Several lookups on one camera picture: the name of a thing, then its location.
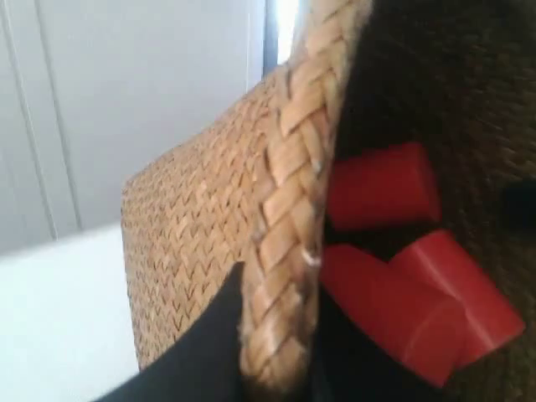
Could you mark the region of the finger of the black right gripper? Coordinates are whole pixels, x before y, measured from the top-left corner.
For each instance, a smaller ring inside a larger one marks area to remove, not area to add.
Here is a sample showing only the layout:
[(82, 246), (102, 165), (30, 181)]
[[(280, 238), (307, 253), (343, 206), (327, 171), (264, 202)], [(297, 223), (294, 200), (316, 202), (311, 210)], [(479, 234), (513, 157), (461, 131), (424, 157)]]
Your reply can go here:
[(504, 222), (535, 221), (535, 179), (509, 183), (502, 189), (502, 220)]

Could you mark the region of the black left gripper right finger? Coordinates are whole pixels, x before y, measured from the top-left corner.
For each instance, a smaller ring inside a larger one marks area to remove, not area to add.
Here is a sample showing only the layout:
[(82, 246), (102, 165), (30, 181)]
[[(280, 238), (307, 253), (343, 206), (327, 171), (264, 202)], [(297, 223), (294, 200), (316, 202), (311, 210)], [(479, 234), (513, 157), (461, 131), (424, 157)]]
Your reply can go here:
[(442, 401), (444, 393), (395, 362), (325, 292), (309, 377), (310, 401)]

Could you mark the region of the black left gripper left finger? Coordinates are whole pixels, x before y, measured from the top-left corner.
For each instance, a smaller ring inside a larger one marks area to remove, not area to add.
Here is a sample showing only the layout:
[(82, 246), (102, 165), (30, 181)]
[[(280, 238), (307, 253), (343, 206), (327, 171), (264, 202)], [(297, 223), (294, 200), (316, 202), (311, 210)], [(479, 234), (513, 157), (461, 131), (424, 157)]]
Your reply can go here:
[(244, 401), (238, 326), (243, 264), (165, 354), (100, 401)]

